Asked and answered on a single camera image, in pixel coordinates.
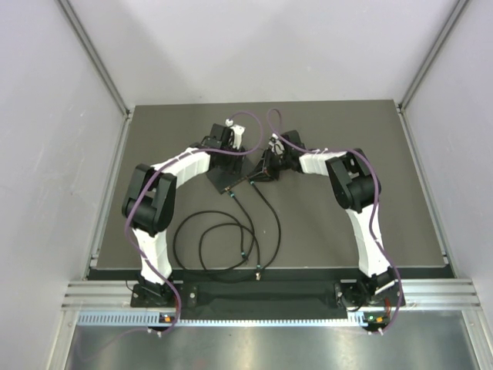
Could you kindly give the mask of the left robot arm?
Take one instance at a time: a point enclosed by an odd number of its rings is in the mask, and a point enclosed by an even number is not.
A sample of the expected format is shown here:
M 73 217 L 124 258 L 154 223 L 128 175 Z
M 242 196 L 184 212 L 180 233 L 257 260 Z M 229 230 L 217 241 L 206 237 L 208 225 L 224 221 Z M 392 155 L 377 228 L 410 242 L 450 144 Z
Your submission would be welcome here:
M 245 158 L 244 132 L 243 126 L 228 119 L 223 125 L 214 124 L 209 135 L 180 154 L 162 163 L 141 163 L 134 169 L 122 215 L 126 218 L 126 234 L 134 235 L 141 257 L 142 269 L 135 287 L 140 297 L 161 306 L 174 299 L 166 230 L 173 219 L 176 191 L 211 170 L 238 174 Z

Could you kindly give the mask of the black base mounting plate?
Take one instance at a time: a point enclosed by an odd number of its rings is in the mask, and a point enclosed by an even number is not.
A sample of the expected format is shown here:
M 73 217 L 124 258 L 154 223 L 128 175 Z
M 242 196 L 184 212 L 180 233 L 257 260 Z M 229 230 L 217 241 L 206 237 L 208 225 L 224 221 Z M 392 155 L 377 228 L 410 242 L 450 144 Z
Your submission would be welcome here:
M 215 281 L 175 285 L 181 318 L 188 319 L 312 319 L 342 318 L 348 309 L 388 311 L 398 302 L 392 287 L 368 298 L 356 281 Z

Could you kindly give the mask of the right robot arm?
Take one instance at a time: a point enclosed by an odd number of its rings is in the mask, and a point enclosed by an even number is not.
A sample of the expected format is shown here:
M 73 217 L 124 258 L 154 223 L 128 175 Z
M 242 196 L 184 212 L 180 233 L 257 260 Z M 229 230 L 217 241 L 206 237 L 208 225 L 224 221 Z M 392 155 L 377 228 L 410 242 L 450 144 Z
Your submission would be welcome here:
M 340 296 L 356 308 L 376 305 L 395 284 L 392 263 L 384 253 L 378 221 L 381 184 L 360 149 L 309 150 L 296 130 L 273 133 L 260 162 L 251 173 L 252 182 L 270 182 L 284 170 L 326 177 L 337 204 L 346 211 L 353 228 L 361 277 Z

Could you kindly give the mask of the dark grey network switch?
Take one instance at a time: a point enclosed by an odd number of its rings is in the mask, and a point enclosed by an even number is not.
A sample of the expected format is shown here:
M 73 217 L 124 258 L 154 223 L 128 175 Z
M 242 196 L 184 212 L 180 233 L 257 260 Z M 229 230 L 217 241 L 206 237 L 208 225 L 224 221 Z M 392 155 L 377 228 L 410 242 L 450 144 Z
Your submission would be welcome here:
M 236 173 L 228 172 L 217 167 L 208 171 L 206 173 L 206 177 L 219 192 L 219 194 L 223 194 L 244 181 L 254 170 L 254 167 L 255 165 L 253 162 L 246 158 L 242 162 L 240 170 Z

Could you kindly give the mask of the aluminium front frame rail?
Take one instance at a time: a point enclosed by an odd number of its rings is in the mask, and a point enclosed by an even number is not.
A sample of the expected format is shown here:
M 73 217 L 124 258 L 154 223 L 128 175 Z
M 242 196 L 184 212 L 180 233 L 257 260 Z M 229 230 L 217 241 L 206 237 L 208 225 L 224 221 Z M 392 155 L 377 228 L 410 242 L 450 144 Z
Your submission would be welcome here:
M 290 310 L 296 303 L 307 301 L 314 305 L 335 309 L 353 281 L 244 281 L 235 284 L 216 282 L 179 282 L 176 289 L 182 301 L 182 309 L 208 305 L 213 301 L 252 302 L 257 311 L 262 304 L 280 304 Z M 476 309 L 481 306 L 476 290 L 467 279 L 404 279 L 402 290 L 393 286 L 362 308 L 377 310 L 383 299 L 391 299 L 391 305 L 401 304 L 402 310 L 454 311 Z M 131 288 L 122 281 L 75 281 L 69 283 L 62 308 L 65 310 L 115 311 L 117 309 L 161 309 L 164 304 L 158 297 L 138 287 Z

